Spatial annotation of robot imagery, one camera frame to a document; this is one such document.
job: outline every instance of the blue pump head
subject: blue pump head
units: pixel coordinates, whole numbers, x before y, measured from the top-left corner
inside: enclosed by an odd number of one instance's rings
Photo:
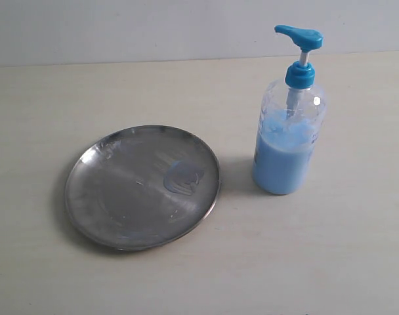
[[[312,64],[308,62],[309,53],[322,47],[323,35],[315,30],[304,30],[286,25],[277,25],[275,31],[289,36],[294,44],[302,50],[300,60],[288,67],[285,83],[294,89],[311,87],[315,78],[315,70]]]

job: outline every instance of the wall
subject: wall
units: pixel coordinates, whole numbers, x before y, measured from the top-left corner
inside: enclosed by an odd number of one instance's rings
[[[0,66],[297,54],[275,24],[320,30],[319,53],[399,50],[397,0],[0,0]]]

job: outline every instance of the transparent bottle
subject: transparent bottle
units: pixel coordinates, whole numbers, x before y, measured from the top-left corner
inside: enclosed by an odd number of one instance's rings
[[[253,178],[264,190],[284,195],[305,180],[326,101],[323,90],[313,84],[314,69],[307,62],[310,50],[322,46],[322,35],[289,26],[276,26],[276,32],[301,46],[302,56],[289,67],[285,80],[271,83],[264,93]]]

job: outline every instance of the table surface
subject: table surface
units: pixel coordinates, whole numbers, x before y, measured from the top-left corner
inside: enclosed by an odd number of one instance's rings
[[[294,59],[0,68],[0,315],[399,314],[399,52],[312,57],[327,117],[304,186],[270,196],[250,176],[261,97]],[[147,124],[212,147],[220,198],[173,243],[100,248],[64,181]]]

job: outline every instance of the stainless steel plate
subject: stainless steel plate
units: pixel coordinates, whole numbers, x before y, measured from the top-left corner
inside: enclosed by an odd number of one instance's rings
[[[97,243],[147,249],[194,229],[211,212],[220,183],[217,158],[198,137],[173,127],[133,127],[80,157],[66,183],[66,209]]]

